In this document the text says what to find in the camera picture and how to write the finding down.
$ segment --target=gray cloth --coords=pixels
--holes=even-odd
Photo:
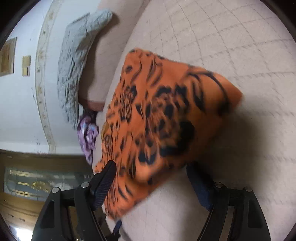
[[[65,31],[59,57],[57,90],[63,114],[75,130],[79,122],[79,80],[86,57],[96,35],[111,18],[112,12],[109,9],[88,13],[70,23]]]

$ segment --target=silver bolt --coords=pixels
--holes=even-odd
[[[57,193],[59,191],[59,188],[53,188],[52,193]]]
[[[251,192],[251,191],[252,191],[252,189],[251,189],[250,187],[245,187],[245,190],[246,190],[247,192]]]
[[[223,184],[220,182],[215,182],[215,187],[221,188],[221,187],[223,187]]]
[[[89,186],[89,183],[88,182],[85,182],[85,183],[82,183],[81,184],[81,187],[82,188],[87,188]]]

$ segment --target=wallpaper border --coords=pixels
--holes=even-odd
[[[45,86],[44,86],[44,71],[45,71],[45,59],[47,54],[47,46],[49,37],[52,31],[57,14],[60,10],[64,0],[53,0],[49,10],[45,16],[42,24],[37,51],[36,51],[36,65],[35,65],[35,88],[36,88],[36,99],[38,112],[42,124],[42,128],[49,146],[49,153],[56,152],[56,145],[50,128],[48,119],[46,101],[45,101]]]

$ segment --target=purple cloth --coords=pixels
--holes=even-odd
[[[99,134],[99,127],[93,122],[94,118],[84,115],[78,124],[77,134],[79,144],[86,157],[87,163],[92,165],[95,141]]]

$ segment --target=wooden picture frame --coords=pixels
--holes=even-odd
[[[0,77],[14,73],[16,41],[16,37],[6,41],[0,50]]]

